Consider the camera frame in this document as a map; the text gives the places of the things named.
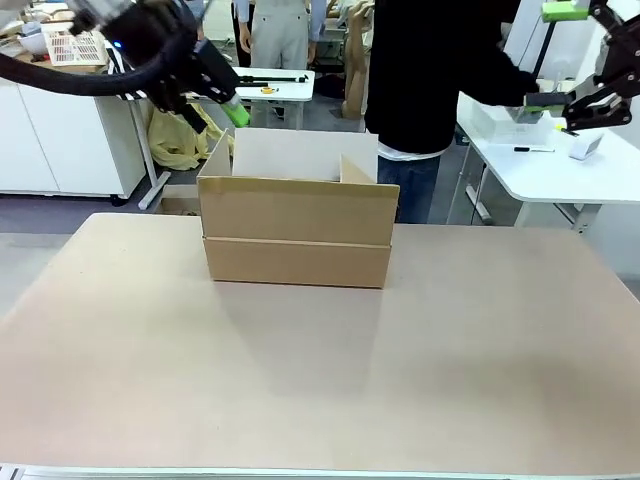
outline cardboard box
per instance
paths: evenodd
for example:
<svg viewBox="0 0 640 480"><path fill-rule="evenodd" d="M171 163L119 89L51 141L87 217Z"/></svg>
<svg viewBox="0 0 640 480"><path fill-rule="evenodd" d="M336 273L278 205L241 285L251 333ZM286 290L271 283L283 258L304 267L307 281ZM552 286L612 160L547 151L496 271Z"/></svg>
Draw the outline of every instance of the cardboard box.
<svg viewBox="0 0 640 480"><path fill-rule="evenodd" d="M200 216L198 186L165 185L155 213L161 215Z"/></svg>
<svg viewBox="0 0 640 480"><path fill-rule="evenodd" d="M516 123L506 107L473 102L471 123L488 142L500 145L546 145L550 128L548 119L534 124Z"/></svg>
<svg viewBox="0 0 640 480"><path fill-rule="evenodd" d="M372 180L376 136L237 130L233 175L227 141L198 175L213 279L384 287L399 187ZM164 211L190 211L181 194Z"/></svg>

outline beige tabletop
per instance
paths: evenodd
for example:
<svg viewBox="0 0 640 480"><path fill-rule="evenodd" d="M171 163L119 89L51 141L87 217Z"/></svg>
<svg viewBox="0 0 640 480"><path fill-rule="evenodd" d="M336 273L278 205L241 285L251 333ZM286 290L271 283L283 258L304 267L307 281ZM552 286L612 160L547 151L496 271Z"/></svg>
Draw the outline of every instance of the beige tabletop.
<svg viewBox="0 0 640 480"><path fill-rule="evenodd" d="M38 67L46 68L49 70L57 70L59 72L65 73L98 73L105 69L104 65L65 65L65 66L56 66L51 64L51 60L42 60L40 62L32 62L33 55L30 53L23 53L16 57L17 60L20 60L24 63L31 63L32 65L36 65Z"/></svg>
<svg viewBox="0 0 640 480"><path fill-rule="evenodd" d="M398 226L384 291L213 283L100 214L0 323L0 461L640 472L640 306L576 235Z"/></svg>

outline white desk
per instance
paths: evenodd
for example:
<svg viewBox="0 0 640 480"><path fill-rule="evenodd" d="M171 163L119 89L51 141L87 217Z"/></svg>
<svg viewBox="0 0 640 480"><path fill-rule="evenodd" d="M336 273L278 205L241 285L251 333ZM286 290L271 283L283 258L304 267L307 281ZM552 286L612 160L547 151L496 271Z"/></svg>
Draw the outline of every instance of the white desk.
<svg viewBox="0 0 640 480"><path fill-rule="evenodd" d="M382 291L212 282L201 236L97 214L67 242L0 321L0 462L62 467L29 480L640 472L640 304L572 232L396 225Z"/></svg>
<svg viewBox="0 0 640 480"><path fill-rule="evenodd" d="M304 83L292 83L292 82L269 82L269 86L276 88L277 91L272 94L262 93L260 87L242 87L236 89L236 92L240 96L243 102L272 102L276 105L286 105L293 108L293 115L295 116L295 128L296 130L302 129L304 119L304 104L309 102L313 98L313 86L315 83L315 73L309 70L278 70L267 68L243 68L234 67L234 70L238 75L251 75L254 77L303 77L307 76L308 80ZM136 92L134 96L128 95L123 100L129 102L131 108L131 114L133 116L138 139L140 141L140 148L145 160L145 166L149 179L151 181L151 188L140 200L138 206L141 210L146 210L153 199L160 193L162 187L167 183L171 172L165 171L160 177L156 175L155 166L153 163L153 157L151 156L151 150L149 148L149 141L147 139L147 128L143 119L142 110L138 100L146 98L144 92ZM208 102L213 103L208 97L203 97L197 94L188 95L189 100L194 103Z"/></svg>
<svg viewBox="0 0 640 480"><path fill-rule="evenodd" d="M458 124L469 138L470 148L478 152L509 195L523 202L517 226L526 225L532 203L556 205L580 233L603 204L640 203L640 151L608 129L598 151L580 162L568 156L573 137L555 130L558 121L545 117L541 121L549 123L552 130L547 144L556 151L515 153L512 146L492 144L477 131L471 123L474 102L460 94ZM464 196L467 160L468 153L454 203ZM582 204L582 209L578 211L575 204Z"/></svg>

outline floor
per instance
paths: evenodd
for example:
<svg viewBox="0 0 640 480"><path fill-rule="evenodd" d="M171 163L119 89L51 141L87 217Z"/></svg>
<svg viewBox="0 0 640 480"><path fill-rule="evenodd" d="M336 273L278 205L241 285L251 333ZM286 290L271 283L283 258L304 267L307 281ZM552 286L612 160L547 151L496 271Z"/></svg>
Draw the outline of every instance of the floor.
<svg viewBox="0 0 640 480"><path fill-rule="evenodd" d="M336 118L332 113L339 105L339 101L317 96L305 108L304 128L357 131L358 122ZM215 111L210 114L217 117ZM452 144L443 155L429 223L445 223L465 154L465 147ZM477 182L481 174L481 162L475 159L473 163L476 168L472 181ZM176 172L170 183L195 183L196 173ZM0 317L91 214L141 213L137 203L147 189L148 180L144 180L123 207L113 207L108 200L102 199L0 195ZM494 215L496 224L513 224L519 204L506 195L496 181L487 182L483 201ZM480 224L477 215L473 215L470 202L461 205L453 214L456 223ZM630 282L628 286L640 297L640 281Z"/></svg>

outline white shirt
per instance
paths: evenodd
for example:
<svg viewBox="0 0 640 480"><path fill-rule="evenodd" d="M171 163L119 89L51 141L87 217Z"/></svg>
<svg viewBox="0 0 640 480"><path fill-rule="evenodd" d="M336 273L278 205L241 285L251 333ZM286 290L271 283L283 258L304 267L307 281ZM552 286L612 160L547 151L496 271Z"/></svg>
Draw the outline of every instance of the white shirt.
<svg viewBox="0 0 640 480"><path fill-rule="evenodd" d="M364 128L364 118L361 120L361 125L363 126L363 128L361 128L360 131L364 130L365 133L371 133L369 132L369 130ZM439 157L444 152L446 152L446 149L442 150L441 152L435 153L407 153L396 150L395 148L387 147L384 143L378 141L378 155L393 162L412 162L414 160L426 160L427 158Z"/></svg>

